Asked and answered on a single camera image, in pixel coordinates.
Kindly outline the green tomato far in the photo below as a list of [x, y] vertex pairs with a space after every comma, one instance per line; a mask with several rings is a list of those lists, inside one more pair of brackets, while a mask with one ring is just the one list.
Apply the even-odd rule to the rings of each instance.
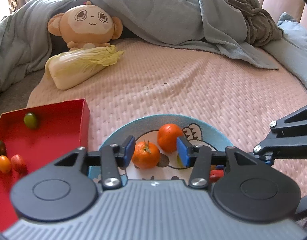
[[29, 129], [36, 129], [38, 127], [38, 120], [34, 113], [27, 113], [23, 121], [25, 126]]

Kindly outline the grey-blue blanket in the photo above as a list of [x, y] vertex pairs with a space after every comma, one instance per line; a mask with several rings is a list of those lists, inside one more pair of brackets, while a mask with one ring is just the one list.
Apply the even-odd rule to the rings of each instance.
[[[91, 1], [143, 40], [197, 49], [269, 69], [248, 44], [242, 13], [225, 0], [32, 0], [0, 22], [0, 93], [44, 67], [52, 51], [47, 23], [58, 12]], [[288, 14], [277, 26], [287, 34]]]

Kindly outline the grey sofa cover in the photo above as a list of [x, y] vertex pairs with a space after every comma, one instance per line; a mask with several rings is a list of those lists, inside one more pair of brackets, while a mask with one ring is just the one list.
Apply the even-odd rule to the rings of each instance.
[[1, 93], [0, 115], [5, 112], [25, 108], [27, 106], [30, 94], [40, 83], [44, 73], [45, 70], [33, 72]]

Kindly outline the red cardboard tray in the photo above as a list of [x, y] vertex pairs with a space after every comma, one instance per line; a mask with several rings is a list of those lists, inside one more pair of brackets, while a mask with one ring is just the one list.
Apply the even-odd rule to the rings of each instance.
[[[36, 115], [36, 129], [25, 126], [23, 119], [27, 113]], [[6, 146], [8, 158], [21, 155], [28, 172], [34, 172], [79, 146], [88, 146], [89, 116], [85, 99], [3, 113], [0, 116], [0, 140]], [[10, 191], [20, 178], [15, 171], [7, 174], [0, 171], [0, 231], [17, 221]]]

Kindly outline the small red apple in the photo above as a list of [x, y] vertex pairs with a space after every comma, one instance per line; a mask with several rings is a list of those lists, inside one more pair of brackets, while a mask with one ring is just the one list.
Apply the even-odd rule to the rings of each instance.
[[23, 157], [19, 154], [11, 157], [11, 166], [19, 174], [25, 174], [27, 172], [27, 166]]

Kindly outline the pink quilted mat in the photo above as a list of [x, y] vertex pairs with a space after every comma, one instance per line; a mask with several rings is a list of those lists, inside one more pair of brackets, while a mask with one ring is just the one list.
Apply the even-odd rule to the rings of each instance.
[[154, 114], [181, 114], [221, 131], [251, 151], [269, 133], [269, 123], [307, 105], [307, 90], [269, 54], [273, 70], [205, 51], [119, 40], [124, 53], [80, 85], [59, 90], [46, 76], [32, 91], [34, 107], [84, 98], [90, 109], [88, 147], [96, 150], [130, 121]]

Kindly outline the monkey plush toy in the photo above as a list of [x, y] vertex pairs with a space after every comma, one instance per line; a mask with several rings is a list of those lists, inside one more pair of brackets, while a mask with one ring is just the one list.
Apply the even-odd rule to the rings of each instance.
[[53, 16], [48, 22], [49, 33], [60, 36], [70, 51], [109, 46], [123, 31], [122, 21], [88, 1]]

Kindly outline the napa cabbage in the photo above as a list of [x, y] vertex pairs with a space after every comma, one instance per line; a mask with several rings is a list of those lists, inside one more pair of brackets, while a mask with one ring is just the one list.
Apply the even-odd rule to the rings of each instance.
[[67, 90], [116, 64], [123, 53], [115, 45], [60, 53], [48, 59], [45, 73], [58, 89]]

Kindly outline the dark grey cloth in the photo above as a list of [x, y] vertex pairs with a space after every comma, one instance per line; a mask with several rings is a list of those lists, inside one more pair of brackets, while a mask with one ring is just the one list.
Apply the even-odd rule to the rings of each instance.
[[258, 0], [225, 0], [239, 10], [246, 23], [245, 41], [255, 47], [262, 47], [271, 41], [282, 39], [283, 30], [279, 28], [269, 12], [263, 9]]

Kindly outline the blue bear plate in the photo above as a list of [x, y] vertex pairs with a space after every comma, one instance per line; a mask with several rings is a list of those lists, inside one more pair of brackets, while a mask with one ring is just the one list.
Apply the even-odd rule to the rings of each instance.
[[232, 143], [213, 126], [200, 120], [174, 114], [152, 115], [134, 120], [116, 130], [104, 142], [104, 145], [119, 144], [129, 135], [136, 144], [150, 142], [160, 151], [160, 161], [156, 167], [138, 169], [134, 163], [119, 168], [122, 184], [129, 179], [188, 181], [192, 169], [182, 165], [176, 151], [176, 138], [183, 135], [193, 146], [207, 146], [213, 151], [224, 151]]

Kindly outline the orange tangerine with stem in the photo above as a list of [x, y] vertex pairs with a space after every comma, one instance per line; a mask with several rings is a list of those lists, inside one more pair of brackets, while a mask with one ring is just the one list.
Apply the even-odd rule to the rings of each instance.
[[132, 163], [139, 169], [150, 169], [157, 166], [160, 160], [159, 148], [149, 142], [141, 141], [135, 145]]

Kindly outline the small orange tomato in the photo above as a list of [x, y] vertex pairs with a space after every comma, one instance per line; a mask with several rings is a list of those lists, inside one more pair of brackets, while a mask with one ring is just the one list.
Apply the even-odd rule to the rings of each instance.
[[9, 158], [4, 155], [0, 156], [0, 171], [3, 174], [9, 173], [11, 171], [11, 162]]

